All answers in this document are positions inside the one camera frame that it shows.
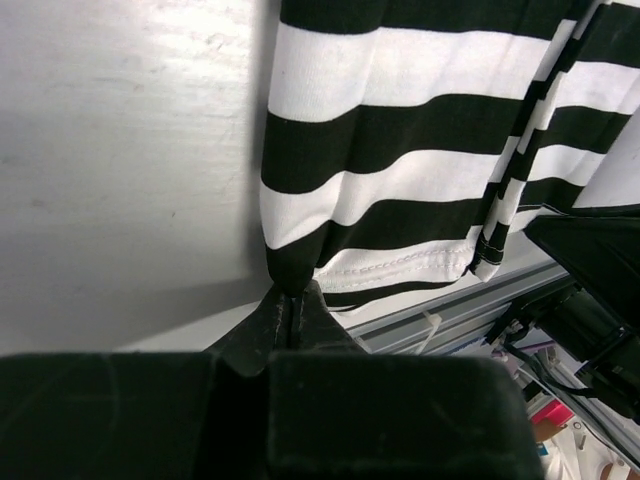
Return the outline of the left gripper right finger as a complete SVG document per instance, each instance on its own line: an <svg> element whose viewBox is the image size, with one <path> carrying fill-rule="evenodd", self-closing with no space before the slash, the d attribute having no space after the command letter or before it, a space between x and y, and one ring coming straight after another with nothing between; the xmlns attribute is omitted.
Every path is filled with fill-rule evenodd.
<svg viewBox="0 0 640 480"><path fill-rule="evenodd" d="M497 361L378 355L315 289L289 300L269 362L273 479L539 479L522 393Z"/></svg>

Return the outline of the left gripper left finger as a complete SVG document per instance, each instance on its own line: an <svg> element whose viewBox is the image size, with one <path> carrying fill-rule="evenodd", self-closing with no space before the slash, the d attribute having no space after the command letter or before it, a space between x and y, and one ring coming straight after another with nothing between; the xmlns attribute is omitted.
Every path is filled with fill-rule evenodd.
<svg viewBox="0 0 640 480"><path fill-rule="evenodd" d="M5 479L264 479L271 353L291 299L271 289L211 347L1 361Z"/></svg>

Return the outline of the black white striped tank top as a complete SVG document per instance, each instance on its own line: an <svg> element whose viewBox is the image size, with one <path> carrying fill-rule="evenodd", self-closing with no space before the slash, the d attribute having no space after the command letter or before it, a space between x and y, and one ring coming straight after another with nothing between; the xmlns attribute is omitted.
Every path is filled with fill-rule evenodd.
<svg viewBox="0 0 640 480"><path fill-rule="evenodd" d="M491 279L639 110L635 1L285 1L260 213L271 279L351 309Z"/></svg>

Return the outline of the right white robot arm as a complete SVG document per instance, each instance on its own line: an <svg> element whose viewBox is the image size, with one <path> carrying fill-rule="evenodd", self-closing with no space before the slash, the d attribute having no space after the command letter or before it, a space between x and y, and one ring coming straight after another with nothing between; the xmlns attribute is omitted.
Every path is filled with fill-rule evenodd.
<svg viewBox="0 0 640 480"><path fill-rule="evenodd" d="M581 363L578 379L621 416L639 421L639 219L541 216L529 240L574 290L540 326Z"/></svg>

